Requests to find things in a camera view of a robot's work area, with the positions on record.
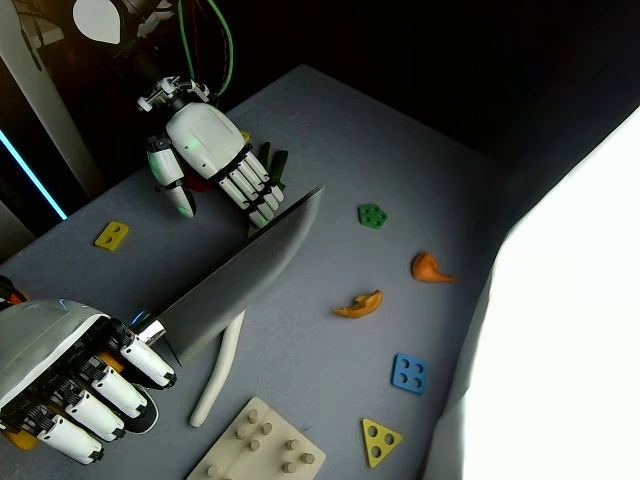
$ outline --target green wire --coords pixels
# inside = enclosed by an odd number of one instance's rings
[[[193,63],[191,62],[191,52],[189,51],[189,43],[187,42],[187,32],[184,28],[184,14],[182,13],[182,0],[178,1],[178,18],[180,20],[180,34],[182,35],[182,45],[184,46],[184,53],[187,57],[187,65],[189,65],[189,75],[195,80],[195,73],[193,71]]]
[[[222,87],[220,87],[220,90],[218,91],[218,93],[216,93],[216,96],[220,96],[227,90],[227,88],[229,87],[229,83],[231,82],[231,74],[233,73],[233,38],[231,37],[231,30],[229,30],[229,25],[227,25],[227,21],[222,16],[222,12],[220,11],[220,9],[216,6],[215,3],[213,3],[213,0],[209,0],[209,5],[211,5],[211,8],[213,8],[213,11],[216,12],[218,19],[220,20],[220,24],[222,25],[224,33],[227,37],[227,45],[229,48],[229,69],[227,70],[227,76],[224,79]]]

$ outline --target blue square block with holes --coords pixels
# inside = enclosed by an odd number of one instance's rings
[[[410,392],[422,395],[427,390],[427,371],[429,365],[419,358],[406,353],[398,353],[393,362],[391,384]]]

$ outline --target dark green object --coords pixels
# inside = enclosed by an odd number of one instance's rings
[[[266,171],[269,171],[269,150],[271,150],[271,143],[265,142],[258,152],[258,161]]]
[[[282,178],[284,167],[287,164],[287,158],[289,158],[289,152],[286,150],[277,151],[273,154],[273,158],[271,159],[271,168],[269,169],[269,176],[271,177],[271,180],[276,182],[282,190],[284,190],[284,184],[280,182],[280,179]]]
[[[360,219],[360,223],[365,227],[375,228],[377,230],[384,225],[384,222],[387,221],[389,216],[375,203],[371,203],[358,207],[358,218]]]

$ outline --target table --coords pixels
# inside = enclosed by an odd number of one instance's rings
[[[154,391],[160,418],[146,435],[105,445],[82,467],[40,446],[21,452],[0,442],[0,478],[184,478],[253,396],[258,395],[320,446],[316,477],[411,479],[422,468],[487,263],[478,260],[477,219],[487,194],[482,156],[415,120],[300,66],[229,113],[254,144],[289,151],[285,205],[317,184],[326,190],[316,224],[285,273],[245,319],[235,364],[199,429],[187,419],[211,372],[212,344],[176,368],[177,384]],[[75,213],[0,266],[33,297],[67,297],[122,319],[161,308],[243,242],[246,222],[219,193],[196,194],[194,219],[153,192],[144,169]],[[380,230],[358,223],[357,207],[377,203]],[[91,242],[110,220],[131,226],[114,254]],[[430,250],[456,285],[411,278],[410,262]],[[381,308],[358,320],[330,309],[375,289]],[[429,363],[427,393],[390,384],[405,352]],[[379,467],[366,466],[360,420],[404,435]]]

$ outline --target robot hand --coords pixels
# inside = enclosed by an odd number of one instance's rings
[[[180,83],[178,77],[168,77],[158,82],[150,97],[138,100],[146,111],[154,105],[169,105],[175,112],[166,126],[168,137],[153,137],[147,145],[149,164],[160,189],[183,215],[195,214],[193,198],[182,186],[183,172],[175,149],[203,178],[217,182],[256,227],[263,227],[284,200],[282,190],[270,180],[231,120],[207,103],[186,103],[180,95],[184,92],[194,92],[201,100],[208,95],[193,81]]]

